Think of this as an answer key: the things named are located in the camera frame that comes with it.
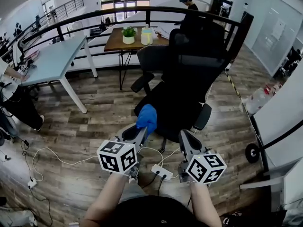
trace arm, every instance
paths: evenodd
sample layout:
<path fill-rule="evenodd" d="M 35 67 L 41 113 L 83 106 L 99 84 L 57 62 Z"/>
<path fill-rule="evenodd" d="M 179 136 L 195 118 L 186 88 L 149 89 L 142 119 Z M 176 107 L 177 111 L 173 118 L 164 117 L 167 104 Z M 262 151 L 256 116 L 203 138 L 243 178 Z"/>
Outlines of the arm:
<path fill-rule="evenodd" d="M 19 72 L 17 72 L 14 69 L 12 69 L 11 67 L 7 67 L 4 74 L 8 75 L 10 77 L 18 78 L 21 81 L 25 81 L 25 80 L 27 80 L 29 78 L 28 75 L 23 76 Z"/>
<path fill-rule="evenodd" d="M 222 227 L 220 217 L 214 208 L 207 186 L 191 183 L 190 190 L 196 219 L 209 227 Z"/>
<path fill-rule="evenodd" d="M 121 198 L 127 176 L 112 173 L 97 200 L 87 210 L 81 227 L 98 227 L 115 210 Z"/>

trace wooden floor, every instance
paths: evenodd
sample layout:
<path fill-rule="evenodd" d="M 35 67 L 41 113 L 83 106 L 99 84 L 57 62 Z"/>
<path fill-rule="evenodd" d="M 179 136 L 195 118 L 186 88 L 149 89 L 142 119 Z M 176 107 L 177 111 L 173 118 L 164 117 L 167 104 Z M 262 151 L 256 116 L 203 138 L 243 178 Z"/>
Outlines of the wooden floor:
<path fill-rule="evenodd" d="M 243 47 L 231 70 L 229 71 L 235 85 L 243 97 L 250 95 L 258 87 L 270 81 L 269 75 L 255 56 Z M 34 173 L 32 157 L 37 150 L 49 147 L 63 161 L 74 163 L 96 154 L 103 140 L 109 139 L 122 127 L 136 122 L 133 109 L 145 96 L 145 93 L 134 93 L 131 84 L 141 75 L 140 70 L 127 72 L 123 91 L 119 90 L 118 71 L 105 70 L 98 72 L 97 79 L 92 73 L 71 75 L 71 86 L 86 106 L 88 113 L 82 114 L 67 95 L 59 82 L 52 86 L 41 86 L 36 108 L 45 116 L 45 123 L 40 132 L 20 124 L 20 134 L 30 143 L 27 150 L 27 162 L 31 167 L 31 175 L 37 179 L 41 176 Z M 155 86 L 159 75 L 151 82 Z M 206 128 L 197 132 L 197 137 L 208 148 L 212 148 L 224 158 L 228 169 L 224 176 L 211 185 L 210 193 L 219 214 L 232 212 L 258 201 L 260 190 L 240 191 L 239 185 L 253 178 L 262 170 L 261 163 L 249 164 L 244 156 L 247 144 L 255 142 L 255 136 L 245 113 L 239 109 L 240 99 L 236 95 L 225 73 L 214 82 L 207 103 L 212 107 L 211 118 Z M 162 137 L 152 134 L 147 146 L 160 148 Z M 178 148 L 178 144 L 167 143 L 164 153 L 168 156 Z M 35 200 L 29 189 L 29 170 L 22 156 L 20 142 L 6 143 L 0 148 L 11 160 L 0 162 L 0 180 L 2 195 L 8 198 L 10 206 L 27 206 L 34 209 L 46 224 L 50 223 L 48 203 Z M 142 151 L 144 163 L 140 168 L 139 184 L 148 182 L 153 175 L 151 167 L 160 161 L 160 156 L 145 149 Z M 174 174 L 183 159 L 177 152 L 164 162 L 164 167 Z M 75 166 L 61 163 L 48 150 L 39 152 L 35 166 L 44 180 L 33 189 L 38 198 L 47 197 L 51 202 L 53 226 L 67 226 L 78 222 L 96 199 L 109 174 L 101 170 L 97 158 Z M 160 178 L 146 191 L 156 194 Z M 169 194 L 186 204 L 189 199 L 189 187 L 179 180 L 163 182 L 161 193 Z"/>

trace light blue table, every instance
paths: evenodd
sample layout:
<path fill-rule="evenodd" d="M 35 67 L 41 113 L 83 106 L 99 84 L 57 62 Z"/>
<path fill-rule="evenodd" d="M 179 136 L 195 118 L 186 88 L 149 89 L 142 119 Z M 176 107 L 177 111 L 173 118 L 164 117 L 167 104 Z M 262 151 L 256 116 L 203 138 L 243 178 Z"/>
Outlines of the light blue table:
<path fill-rule="evenodd" d="M 65 77 L 67 68 L 82 46 L 84 46 L 93 75 L 94 77 L 97 77 L 98 74 L 89 51 L 86 36 L 78 36 L 41 49 L 40 54 L 34 63 L 37 68 L 31 68 L 28 71 L 27 74 L 29 75 L 29 79 L 22 82 L 22 86 L 59 80 L 81 112 L 86 113 L 87 109 Z"/>

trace black pants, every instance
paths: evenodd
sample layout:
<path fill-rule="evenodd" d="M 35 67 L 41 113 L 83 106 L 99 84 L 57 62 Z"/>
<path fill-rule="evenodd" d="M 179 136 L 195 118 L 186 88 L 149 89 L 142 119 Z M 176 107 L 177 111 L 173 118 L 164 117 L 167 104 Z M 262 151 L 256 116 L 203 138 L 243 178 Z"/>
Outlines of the black pants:
<path fill-rule="evenodd" d="M 39 130 L 42 126 L 42 118 L 38 114 L 29 95 L 21 92 L 21 87 L 18 87 L 14 95 L 2 103 L 17 119 L 27 124 L 35 130 Z"/>

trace chair armrest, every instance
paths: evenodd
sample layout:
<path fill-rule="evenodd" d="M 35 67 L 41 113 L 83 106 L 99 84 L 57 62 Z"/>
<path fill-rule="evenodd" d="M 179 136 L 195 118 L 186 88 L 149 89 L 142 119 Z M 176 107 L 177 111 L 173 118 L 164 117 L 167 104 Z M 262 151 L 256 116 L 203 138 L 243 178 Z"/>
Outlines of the chair armrest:
<path fill-rule="evenodd" d="M 198 116 L 193 127 L 196 130 L 201 131 L 206 126 L 206 124 L 210 118 L 211 112 L 212 112 L 211 106 L 208 104 L 203 104 L 200 115 Z"/>
<path fill-rule="evenodd" d="M 155 76 L 152 73 L 145 72 L 142 76 L 140 76 L 131 86 L 132 91 L 135 93 L 139 92 L 143 87 L 148 85 L 148 83 L 154 78 Z"/>

